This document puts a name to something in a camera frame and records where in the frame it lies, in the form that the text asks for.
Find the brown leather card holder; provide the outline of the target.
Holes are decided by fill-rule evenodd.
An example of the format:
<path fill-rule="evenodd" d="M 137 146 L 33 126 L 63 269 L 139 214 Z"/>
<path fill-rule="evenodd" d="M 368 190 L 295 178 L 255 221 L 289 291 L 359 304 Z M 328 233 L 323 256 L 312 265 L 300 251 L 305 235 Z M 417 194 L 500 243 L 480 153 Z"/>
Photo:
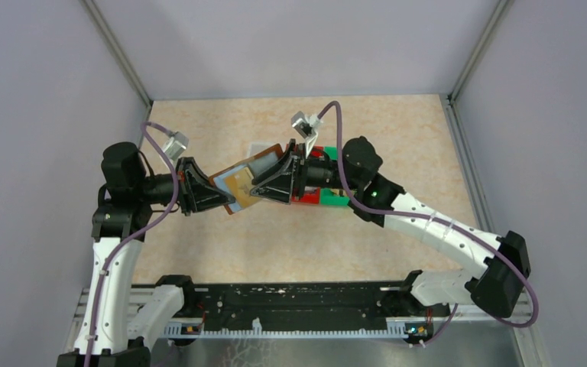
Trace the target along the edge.
<path fill-rule="evenodd" d="M 214 187 L 234 198 L 233 203 L 224 205 L 229 215 L 239 213 L 261 200 L 250 194 L 255 187 L 253 179 L 274 166 L 283 155 L 280 144 L 251 143 L 247 157 L 216 174 L 209 181 Z"/>

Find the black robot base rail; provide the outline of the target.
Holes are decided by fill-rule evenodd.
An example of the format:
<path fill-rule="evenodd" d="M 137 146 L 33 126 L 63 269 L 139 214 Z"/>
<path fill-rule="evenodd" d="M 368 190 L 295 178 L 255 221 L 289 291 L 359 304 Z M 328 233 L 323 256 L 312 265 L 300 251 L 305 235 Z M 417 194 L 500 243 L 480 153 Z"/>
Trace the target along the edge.
<path fill-rule="evenodd" d="M 410 281 L 195 284 L 164 329 L 179 346 L 196 339 L 402 339 L 433 336 L 449 304 L 423 306 Z"/>

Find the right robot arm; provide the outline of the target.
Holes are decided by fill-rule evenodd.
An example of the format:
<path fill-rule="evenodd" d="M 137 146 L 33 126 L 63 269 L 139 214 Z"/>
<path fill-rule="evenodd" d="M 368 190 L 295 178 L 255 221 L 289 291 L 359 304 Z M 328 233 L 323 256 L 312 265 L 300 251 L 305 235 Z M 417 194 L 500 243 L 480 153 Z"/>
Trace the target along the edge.
<path fill-rule="evenodd" d="M 349 207 L 360 219 L 413 237 L 459 264 L 457 271 L 409 273 L 401 291 L 411 307 L 473 304 L 509 318 L 530 275 L 524 237 L 485 232 L 430 208 L 379 174 L 382 164 L 363 136 L 348 140 L 335 160 L 306 158 L 290 141 L 284 155 L 253 178 L 251 195 L 289 204 L 306 188 L 348 187 L 354 195 Z"/>

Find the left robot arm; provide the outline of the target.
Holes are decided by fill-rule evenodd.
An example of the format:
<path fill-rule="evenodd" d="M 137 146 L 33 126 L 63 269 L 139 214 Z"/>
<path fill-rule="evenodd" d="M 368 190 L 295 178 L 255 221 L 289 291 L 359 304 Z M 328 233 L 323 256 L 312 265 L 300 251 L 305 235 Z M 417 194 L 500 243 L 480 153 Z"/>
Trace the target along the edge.
<path fill-rule="evenodd" d="M 172 174 L 153 174 L 139 148 L 120 142 L 103 152 L 105 184 L 92 216 L 93 269 L 86 312 L 73 349 L 58 366 L 149 366 L 151 351 L 170 319 L 197 304 L 193 281 L 164 275 L 135 316 L 129 307 L 132 278 L 148 230 L 156 226 L 152 205 L 185 215 L 235 202 L 200 170 L 193 158 L 179 158 Z"/>

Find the gold credit card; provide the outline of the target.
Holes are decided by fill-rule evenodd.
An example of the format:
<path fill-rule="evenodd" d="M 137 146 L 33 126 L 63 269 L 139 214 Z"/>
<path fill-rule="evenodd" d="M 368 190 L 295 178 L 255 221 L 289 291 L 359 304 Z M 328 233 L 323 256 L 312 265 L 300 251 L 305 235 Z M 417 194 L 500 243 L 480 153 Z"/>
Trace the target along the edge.
<path fill-rule="evenodd" d="M 250 194 L 255 186 L 252 183 L 253 178 L 248 166 L 236 167 L 222 175 L 221 183 L 235 198 L 235 203 L 229 205 L 231 214 L 238 213 L 261 201 L 261 198 Z"/>

